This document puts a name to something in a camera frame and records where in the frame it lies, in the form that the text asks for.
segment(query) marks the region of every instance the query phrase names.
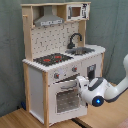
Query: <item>oven handle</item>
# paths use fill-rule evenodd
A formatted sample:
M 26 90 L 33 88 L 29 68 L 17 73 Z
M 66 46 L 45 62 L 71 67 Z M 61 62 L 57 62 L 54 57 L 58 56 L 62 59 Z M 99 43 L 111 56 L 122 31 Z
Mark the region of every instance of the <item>oven handle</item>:
M 75 85 L 71 85 L 71 86 L 63 86 L 61 87 L 61 89 L 70 89 L 70 88 L 74 88 L 77 87 L 77 83 Z

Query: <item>backsplash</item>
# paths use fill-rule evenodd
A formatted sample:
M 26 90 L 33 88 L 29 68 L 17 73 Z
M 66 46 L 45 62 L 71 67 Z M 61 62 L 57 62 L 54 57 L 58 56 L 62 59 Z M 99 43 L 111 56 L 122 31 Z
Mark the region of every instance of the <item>backsplash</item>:
M 79 22 L 35 27 L 31 30 L 33 58 L 65 51 L 71 35 L 78 33 L 78 28 Z M 73 38 L 73 43 L 78 46 L 77 35 Z

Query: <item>oven window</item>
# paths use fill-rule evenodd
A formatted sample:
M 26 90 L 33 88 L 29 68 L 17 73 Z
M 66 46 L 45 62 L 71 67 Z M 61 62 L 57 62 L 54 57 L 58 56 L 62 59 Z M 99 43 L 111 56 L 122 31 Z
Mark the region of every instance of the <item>oven window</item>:
M 80 16 L 81 7 L 72 7 L 72 17 Z
M 77 92 L 75 92 L 74 90 L 59 92 L 57 93 L 56 98 L 57 113 L 79 108 L 79 98 L 77 96 Z

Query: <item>toy sink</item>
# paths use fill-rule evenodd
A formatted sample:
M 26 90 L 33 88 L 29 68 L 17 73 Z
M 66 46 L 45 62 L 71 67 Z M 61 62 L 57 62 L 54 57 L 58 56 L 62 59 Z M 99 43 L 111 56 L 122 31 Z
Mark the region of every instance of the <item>toy sink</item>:
M 78 47 L 73 49 L 68 49 L 65 51 L 65 53 L 72 54 L 72 55 L 83 55 L 88 54 L 90 52 L 94 52 L 94 49 L 86 48 L 86 47 Z

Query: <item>stovetop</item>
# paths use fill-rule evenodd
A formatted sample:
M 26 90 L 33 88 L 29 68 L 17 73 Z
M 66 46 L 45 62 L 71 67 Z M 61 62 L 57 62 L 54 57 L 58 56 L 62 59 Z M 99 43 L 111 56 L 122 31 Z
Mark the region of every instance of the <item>stovetop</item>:
M 51 66 L 54 64 L 58 64 L 58 63 L 67 61 L 69 59 L 73 59 L 73 57 L 70 57 L 70 56 L 67 56 L 67 55 L 64 55 L 61 53 L 54 53 L 51 55 L 36 58 L 33 61 L 48 67 L 48 66 Z

